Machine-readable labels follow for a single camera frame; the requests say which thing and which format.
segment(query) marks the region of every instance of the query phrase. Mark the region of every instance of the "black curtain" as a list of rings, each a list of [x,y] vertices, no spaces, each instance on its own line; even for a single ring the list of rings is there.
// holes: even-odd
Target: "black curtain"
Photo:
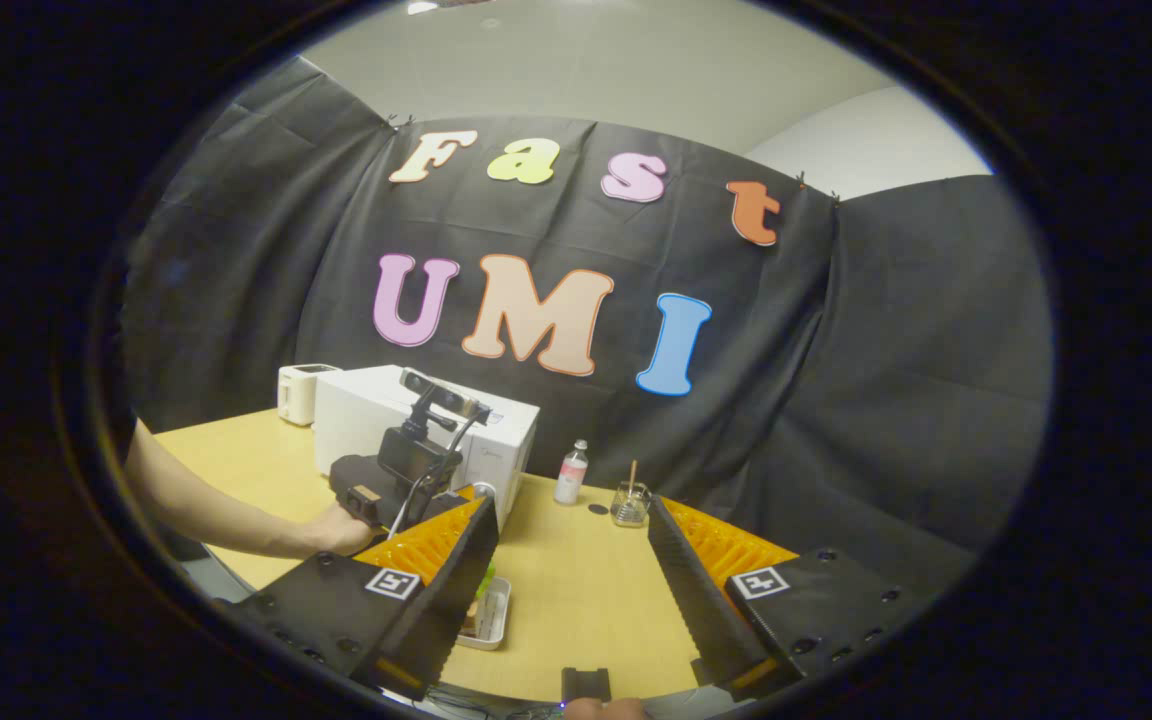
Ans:
[[[388,180],[423,132],[475,129],[427,179]],[[507,143],[561,145],[543,184],[499,182]],[[617,152],[660,156],[664,197],[613,200]],[[763,182],[773,247],[732,228],[728,181]],[[1049,395],[1052,325],[1037,237],[993,177],[836,205],[753,161],[643,129],[554,118],[397,129],[303,60],[238,96],[134,243],[123,323],[134,404],[156,432],[274,404],[280,365],[408,365],[541,408],[529,470],[590,441],[586,482],[632,458],[667,497],[795,550],[835,544],[914,588],[940,588],[1005,523]],[[461,264],[431,340],[397,347],[371,306],[381,255]],[[570,270],[614,279],[589,377],[461,350],[486,253],[526,259],[545,297]],[[689,395],[644,392],[655,300],[707,302]]]

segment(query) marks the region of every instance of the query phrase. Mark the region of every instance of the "blue letter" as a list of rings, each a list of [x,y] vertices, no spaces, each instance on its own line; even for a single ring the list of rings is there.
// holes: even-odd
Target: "blue letter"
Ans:
[[[700,325],[714,313],[704,302],[695,297],[667,291],[657,300],[664,319],[660,320],[660,336],[652,364],[639,373],[639,387],[657,395],[687,395],[691,384],[687,381],[687,364],[691,363],[691,350],[696,347],[696,334]]]

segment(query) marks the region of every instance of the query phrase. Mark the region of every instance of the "table surface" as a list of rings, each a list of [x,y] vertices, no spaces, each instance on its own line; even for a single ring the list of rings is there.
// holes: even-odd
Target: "table surface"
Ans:
[[[157,438],[220,491],[271,515],[311,520],[335,501],[314,468],[314,433],[274,410],[241,415]],[[440,682],[497,696],[562,700],[562,669],[607,667],[616,697],[657,697],[696,688],[691,643],[649,544],[646,528],[617,528],[586,506],[611,503],[608,488],[582,487],[575,506],[553,501],[554,482],[524,475],[494,555],[509,581],[503,643],[456,646]],[[252,588],[298,563],[212,547]]]

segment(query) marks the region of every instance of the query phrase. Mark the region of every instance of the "bottle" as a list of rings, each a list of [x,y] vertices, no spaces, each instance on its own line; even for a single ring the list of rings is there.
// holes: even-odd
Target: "bottle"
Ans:
[[[589,457],[585,457],[588,447],[579,439],[576,441],[576,450],[568,452],[567,457],[563,457],[563,468],[558,470],[558,484],[554,486],[554,502],[576,505],[579,485],[585,482],[585,470],[589,469]]]

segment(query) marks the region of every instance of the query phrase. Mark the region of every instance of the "glass cup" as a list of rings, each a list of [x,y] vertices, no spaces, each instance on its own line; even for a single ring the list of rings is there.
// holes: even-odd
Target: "glass cup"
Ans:
[[[642,528],[649,517],[649,500],[652,500],[652,493],[643,483],[635,483],[632,492],[630,483],[621,483],[612,498],[609,514],[613,523],[621,528]]]

